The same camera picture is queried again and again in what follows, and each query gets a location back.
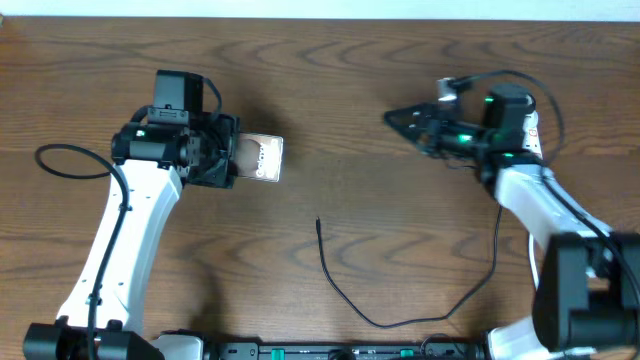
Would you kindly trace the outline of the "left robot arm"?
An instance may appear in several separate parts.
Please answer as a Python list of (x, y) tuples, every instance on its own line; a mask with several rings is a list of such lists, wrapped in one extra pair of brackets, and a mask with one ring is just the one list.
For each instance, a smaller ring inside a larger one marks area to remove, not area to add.
[(143, 338), (145, 296), (166, 221), (188, 184), (230, 188), (239, 121), (203, 108), (213, 82), (160, 70), (153, 101), (111, 140), (111, 157), (75, 145), (109, 178), (109, 197), (89, 256), (52, 324), (33, 323), (23, 341), (28, 359), (201, 359), (193, 335)]

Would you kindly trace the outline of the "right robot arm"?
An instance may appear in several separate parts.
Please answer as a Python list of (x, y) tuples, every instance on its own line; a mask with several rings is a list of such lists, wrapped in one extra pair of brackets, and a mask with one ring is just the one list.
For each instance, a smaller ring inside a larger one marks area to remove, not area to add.
[(435, 103), (388, 111), (385, 123), (434, 158), (473, 163), (476, 177), (544, 253), (532, 312), (491, 330), (490, 359), (558, 359), (639, 345), (639, 237), (613, 231), (555, 180), (536, 134), (536, 102), (498, 84), (478, 125), (461, 119), (466, 85), (445, 78)]

